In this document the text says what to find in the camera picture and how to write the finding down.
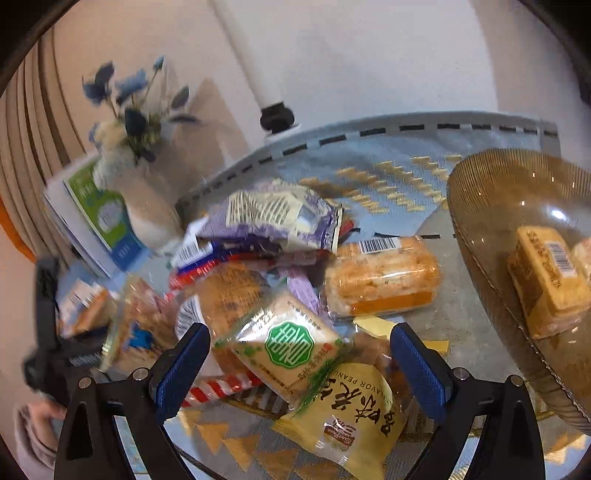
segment red and white striped wrapper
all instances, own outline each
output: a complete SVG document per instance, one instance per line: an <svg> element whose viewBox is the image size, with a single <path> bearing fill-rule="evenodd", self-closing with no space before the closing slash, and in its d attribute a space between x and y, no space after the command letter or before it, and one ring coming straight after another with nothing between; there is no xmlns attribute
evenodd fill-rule
<svg viewBox="0 0 591 480"><path fill-rule="evenodd" d="M262 385L262 381L252 372L227 375L219 379L203 380L191 387L182 407L200 407L204 403L220 400L253 387Z"/></svg>

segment white vase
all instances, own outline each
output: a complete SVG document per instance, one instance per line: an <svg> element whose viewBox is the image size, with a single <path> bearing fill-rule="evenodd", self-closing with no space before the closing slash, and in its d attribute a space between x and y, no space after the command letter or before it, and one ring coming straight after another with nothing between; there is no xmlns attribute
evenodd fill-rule
<svg viewBox="0 0 591 480"><path fill-rule="evenodd" d="M183 240L177 211L138 174L130 174L116 182L125 200L131 227L138 239L160 254L170 253Z"/></svg>

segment person's hand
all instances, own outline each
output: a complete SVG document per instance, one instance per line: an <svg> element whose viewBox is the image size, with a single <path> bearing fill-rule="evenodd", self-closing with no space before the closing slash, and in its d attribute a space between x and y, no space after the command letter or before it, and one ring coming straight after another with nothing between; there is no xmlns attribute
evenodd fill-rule
<svg viewBox="0 0 591 480"><path fill-rule="evenodd" d="M39 441L51 450L57 450L58 441L50 420L65 419L67 410L48 398L29 403L27 406L35 435Z"/></svg>

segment barcode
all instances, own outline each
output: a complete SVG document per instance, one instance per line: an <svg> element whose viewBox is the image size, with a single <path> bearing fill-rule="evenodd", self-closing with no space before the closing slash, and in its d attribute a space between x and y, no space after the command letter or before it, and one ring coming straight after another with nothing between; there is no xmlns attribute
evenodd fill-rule
<svg viewBox="0 0 591 480"><path fill-rule="evenodd" d="M197 240L190 244L185 244L181 248L180 252L178 253L178 260L176 261L176 265L179 268L186 267L192 263L195 263L197 260L201 260L202 258L211 255L213 253L213 245L209 242L204 248L199 248L199 244Z"/></svg>
<svg viewBox="0 0 591 480"><path fill-rule="evenodd" d="M550 250L552 259L558 267L558 270L563 277L575 277L577 271L574 269L573 264L570 262L564 248L560 243L557 242L546 242L546 247Z"/></svg>
<svg viewBox="0 0 591 480"><path fill-rule="evenodd" d="M359 246L361 247L361 253L374 254L384 250L401 248L402 244L398 238L374 238L373 240L359 242Z"/></svg>

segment pink sleeve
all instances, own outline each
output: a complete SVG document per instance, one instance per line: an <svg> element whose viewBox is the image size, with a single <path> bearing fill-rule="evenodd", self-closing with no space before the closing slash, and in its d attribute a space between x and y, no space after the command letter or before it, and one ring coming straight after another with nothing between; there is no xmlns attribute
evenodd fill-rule
<svg viewBox="0 0 591 480"><path fill-rule="evenodd" d="M14 413L17 462L29 480L52 480L55 451L43 445L35 435L27 406Z"/></svg>

